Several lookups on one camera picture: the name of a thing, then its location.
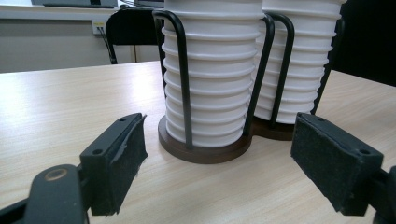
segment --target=chair backrest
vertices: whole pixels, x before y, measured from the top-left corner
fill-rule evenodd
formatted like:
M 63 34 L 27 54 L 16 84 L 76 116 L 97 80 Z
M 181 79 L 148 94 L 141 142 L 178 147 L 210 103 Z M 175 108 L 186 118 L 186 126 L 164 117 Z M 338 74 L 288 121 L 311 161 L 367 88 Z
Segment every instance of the chair backrest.
M 157 45 L 152 8 L 130 7 L 115 12 L 106 23 L 110 61 L 117 63 L 113 45 Z

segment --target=round wooden base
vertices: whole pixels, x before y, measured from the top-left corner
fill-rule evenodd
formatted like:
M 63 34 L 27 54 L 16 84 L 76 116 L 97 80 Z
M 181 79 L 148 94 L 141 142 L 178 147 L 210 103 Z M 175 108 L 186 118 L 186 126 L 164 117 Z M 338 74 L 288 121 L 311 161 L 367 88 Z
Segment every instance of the round wooden base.
M 251 134 L 279 141 L 291 141 L 293 138 L 294 124 L 277 123 L 275 128 L 270 128 L 268 120 L 254 117 L 251 123 Z
M 251 143 L 251 136 L 242 136 L 236 142 L 226 147 L 194 147 L 187 149 L 186 145 L 177 141 L 166 131 L 166 117 L 163 116 L 158 125 L 158 135 L 161 145 L 173 156 L 200 164 L 215 164 L 231 161 L 244 154 Z

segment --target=electrical outlet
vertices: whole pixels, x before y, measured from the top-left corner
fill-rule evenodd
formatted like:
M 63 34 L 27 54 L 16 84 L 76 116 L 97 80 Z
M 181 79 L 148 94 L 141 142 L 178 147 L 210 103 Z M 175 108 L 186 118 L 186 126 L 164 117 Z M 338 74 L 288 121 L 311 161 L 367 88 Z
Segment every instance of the electrical outlet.
M 106 21 L 92 21 L 92 31 L 94 35 L 99 35 L 100 31 L 98 29 L 103 29 L 106 32 Z

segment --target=light wood tabletop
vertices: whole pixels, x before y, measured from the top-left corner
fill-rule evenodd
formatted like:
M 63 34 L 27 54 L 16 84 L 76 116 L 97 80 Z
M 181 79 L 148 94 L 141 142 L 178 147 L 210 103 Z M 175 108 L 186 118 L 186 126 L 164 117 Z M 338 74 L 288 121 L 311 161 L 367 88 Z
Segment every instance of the light wood tabletop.
M 332 72 L 323 117 L 396 165 L 396 89 Z M 291 142 L 254 136 L 241 157 L 220 164 L 182 161 L 163 149 L 165 113 L 158 62 L 0 74 L 0 207 L 28 196 L 39 172 L 79 164 L 79 154 L 115 120 L 146 114 L 148 158 L 120 213 L 91 223 L 371 223 L 344 217 L 290 156 Z

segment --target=stack of white cups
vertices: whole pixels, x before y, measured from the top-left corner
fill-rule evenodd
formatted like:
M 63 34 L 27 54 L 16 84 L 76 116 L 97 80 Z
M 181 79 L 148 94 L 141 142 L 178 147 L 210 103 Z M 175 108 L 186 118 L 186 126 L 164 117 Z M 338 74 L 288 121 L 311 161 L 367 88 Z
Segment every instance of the stack of white cups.
M 164 9 L 186 32 L 193 144 L 228 146 L 245 124 L 262 0 L 165 0 Z M 177 38 L 169 21 L 163 34 L 166 131 L 185 142 Z
M 287 16 L 294 25 L 295 37 L 289 70 L 277 114 L 277 122 L 293 124 L 298 112 L 309 113 L 314 108 L 317 90 L 332 50 L 332 38 L 337 20 L 341 18 L 341 5 L 346 0 L 264 0 L 263 10 Z M 276 87 L 287 38 L 286 27 L 276 21 L 274 44 L 262 82 L 262 89 L 255 110 L 255 117 L 271 118 Z M 265 39 L 265 25 L 261 23 L 258 49 Z M 255 56 L 258 67 L 260 54 Z

